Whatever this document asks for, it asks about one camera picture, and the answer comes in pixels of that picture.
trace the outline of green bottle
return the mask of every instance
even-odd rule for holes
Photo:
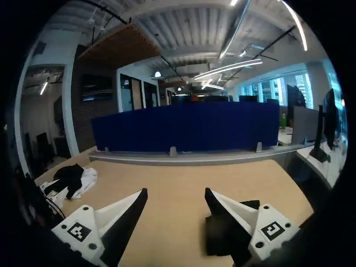
[[[281,121],[281,128],[282,130],[286,129],[286,125],[287,125],[287,118],[286,118],[286,114],[282,114],[282,121]]]

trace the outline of ceiling light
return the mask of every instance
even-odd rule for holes
[[[213,81],[213,78],[210,78],[210,79],[206,82],[206,84],[209,84],[209,83],[211,83],[212,81]]]
[[[231,0],[231,2],[230,2],[230,6],[235,6],[235,5],[236,5],[236,3],[237,3],[237,0]]]
[[[297,16],[297,14],[294,12],[294,10],[289,6],[287,5],[284,1],[282,1],[282,3],[286,6],[286,8],[288,9],[289,13],[292,15],[295,23],[297,24],[297,27],[298,27],[298,30],[299,30],[299,33],[300,33],[300,36],[302,37],[302,43],[303,43],[303,47],[304,47],[304,51],[307,51],[308,50],[308,47],[307,47],[307,40],[305,39],[305,35],[304,35],[304,31],[303,31],[303,27],[299,21],[299,18]]]
[[[218,68],[218,69],[214,69],[214,70],[208,71],[206,73],[199,74],[199,75],[195,76],[194,78],[195,78],[195,80],[197,80],[197,79],[201,79],[201,78],[204,78],[206,76],[214,75],[214,74],[221,73],[221,72],[224,72],[224,71],[243,68],[243,67],[257,65],[257,64],[262,64],[261,59],[254,59],[254,60],[249,60],[249,61],[244,61],[244,62],[228,65],[228,66],[225,66],[225,67],[221,67],[221,68]]]
[[[210,84],[206,84],[206,83],[202,83],[202,85],[203,85],[203,86],[206,86],[206,87],[211,87],[211,88],[216,88],[216,89],[224,90],[223,87],[217,86],[217,85],[210,85]]]
[[[240,52],[237,56],[238,57],[243,57],[244,55],[246,55],[246,50],[243,50],[242,52]]]
[[[48,82],[45,82],[45,83],[43,84],[43,87],[42,87],[42,90],[41,90],[41,92],[40,92],[40,95],[43,94],[43,92],[45,91],[47,85],[48,85]]]

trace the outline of blue partition panel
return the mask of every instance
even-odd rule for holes
[[[279,105],[201,102],[139,109],[92,120],[98,150],[167,152],[275,146]]]

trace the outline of brick wall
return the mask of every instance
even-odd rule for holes
[[[113,98],[82,101],[81,76],[84,74],[112,77]],[[116,70],[76,61],[72,76],[72,116],[79,152],[95,145],[91,119],[118,112],[116,95]]]

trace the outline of gray partition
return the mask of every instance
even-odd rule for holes
[[[316,138],[318,128],[318,111],[304,107],[294,107],[294,127],[292,144],[304,143],[306,139],[312,142]]]

